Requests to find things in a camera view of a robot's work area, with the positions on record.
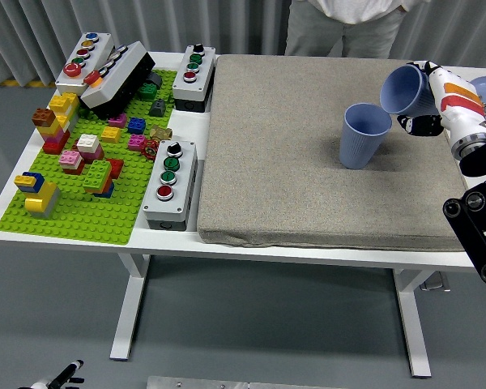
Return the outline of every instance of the gray pants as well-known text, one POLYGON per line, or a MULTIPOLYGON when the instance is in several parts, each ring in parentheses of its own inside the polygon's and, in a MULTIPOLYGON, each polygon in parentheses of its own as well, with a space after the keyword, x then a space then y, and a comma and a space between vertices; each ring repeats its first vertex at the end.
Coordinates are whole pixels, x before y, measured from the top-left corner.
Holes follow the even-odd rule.
POLYGON ((292 0, 284 55, 325 57, 342 38, 342 57, 388 58, 404 16, 394 10, 380 19, 344 24, 307 1, 292 0))

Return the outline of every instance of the white table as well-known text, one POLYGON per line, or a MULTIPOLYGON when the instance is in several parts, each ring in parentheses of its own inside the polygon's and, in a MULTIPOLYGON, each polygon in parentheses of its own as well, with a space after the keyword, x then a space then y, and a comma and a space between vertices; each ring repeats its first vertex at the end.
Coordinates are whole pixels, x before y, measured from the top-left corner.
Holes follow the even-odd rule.
MULTIPOLYGON (((156 68, 163 70, 176 70, 182 58, 181 53, 151 53, 151 55, 155 60, 156 68)), ((481 75, 486 75, 486 69, 450 69, 464 79, 474 79, 481 75)), ((139 212, 133 233, 125 246, 22 233, 5 233, 2 231, 0 231, 0 244, 26 248, 57 248, 118 253, 121 261, 130 273, 130 278, 110 357, 114 360, 124 361, 128 359, 130 354, 131 340, 139 304, 143 295, 150 255, 393 269, 412 375, 415 377, 430 377, 430 368, 417 312, 414 289, 425 282, 435 271, 474 271, 475 269, 466 253, 307 249, 295 247, 243 248, 204 243, 196 231, 196 220, 203 161, 205 160, 207 149, 209 117, 209 113, 173 111, 168 124, 170 128, 173 128, 173 139, 193 141, 196 143, 198 150, 198 179, 194 188, 194 200, 190 209, 190 221, 187 231, 172 232, 149 229, 144 214, 139 212)), ((37 131, 34 131, 0 194, 0 219, 15 195, 15 176, 29 170, 41 146, 42 138, 37 131)), ((473 186, 477 182, 483 181, 483 178, 468 179, 467 181, 470 186, 473 186)))

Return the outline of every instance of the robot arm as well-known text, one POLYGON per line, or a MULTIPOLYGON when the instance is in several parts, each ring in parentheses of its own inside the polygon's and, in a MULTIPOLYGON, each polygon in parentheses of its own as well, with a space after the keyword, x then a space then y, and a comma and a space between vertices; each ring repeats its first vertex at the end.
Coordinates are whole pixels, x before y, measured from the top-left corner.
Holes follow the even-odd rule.
MULTIPOLYGON (((461 173, 486 175, 486 117, 475 87, 432 62, 412 65, 428 76, 440 124, 450 132, 452 155, 459 161, 461 173)), ((399 122, 411 135, 438 135, 435 117, 400 117, 399 122)), ((448 199, 443 213, 486 283, 486 182, 467 190, 460 199, 448 199)))
POLYGON ((21 387, 19 389, 60 389, 66 383, 83 383, 84 379, 74 377, 75 372, 81 369, 82 366, 83 361, 78 359, 63 369, 55 379, 43 379, 32 384, 30 387, 21 387))

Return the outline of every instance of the lego baseplate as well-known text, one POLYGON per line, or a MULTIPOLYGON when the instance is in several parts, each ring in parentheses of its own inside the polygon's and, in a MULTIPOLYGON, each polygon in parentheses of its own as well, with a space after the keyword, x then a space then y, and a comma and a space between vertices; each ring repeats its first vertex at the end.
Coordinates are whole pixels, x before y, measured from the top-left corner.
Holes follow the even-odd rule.
MULTIPOLYGON (((153 101, 141 101, 138 97, 125 109, 128 118, 146 120, 144 134, 147 136, 154 125, 166 128, 173 111, 172 85, 177 72, 154 72, 163 80, 155 100, 164 98, 168 101, 165 115, 162 118, 149 116, 147 113, 153 101)), ((108 125, 92 111, 81 109, 80 113, 65 150, 70 150, 81 134, 101 136, 108 125)), ((17 191, 0 220, 0 231, 125 245, 130 240, 153 169, 153 161, 127 148, 129 139, 130 134, 124 128, 119 143, 101 142, 105 158, 124 160, 110 199, 97 198, 84 191, 82 184, 90 165, 81 175, 65 174, 58 163, 59 156, 40 151, 29 171, 42 173, 48 181, 55 182, 61 190, 60 198, 48 219, 38 219, 25 209, 25 197, 17 191)))

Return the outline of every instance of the table leg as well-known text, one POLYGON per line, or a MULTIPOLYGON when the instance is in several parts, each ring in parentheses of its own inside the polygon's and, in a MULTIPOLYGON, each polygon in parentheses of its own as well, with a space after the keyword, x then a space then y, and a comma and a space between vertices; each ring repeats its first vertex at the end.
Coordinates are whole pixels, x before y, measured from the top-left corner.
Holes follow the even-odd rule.
POLYGON ((127 361, 130 355, 131 340, 133 338, 139 306, 146 283, 149 255, 119 253, 122 263, 130 272, 130 279, 126 287, 126 295, 122 303, 119 323, 113 339, 110 359, 127 361))
POLYGON ((431 374, 414 289, 424 283, 432 273, 433 271, 394 270, 394 282, 398 294, 408 359, 412 377, 416 378, 430 378, 431 374))

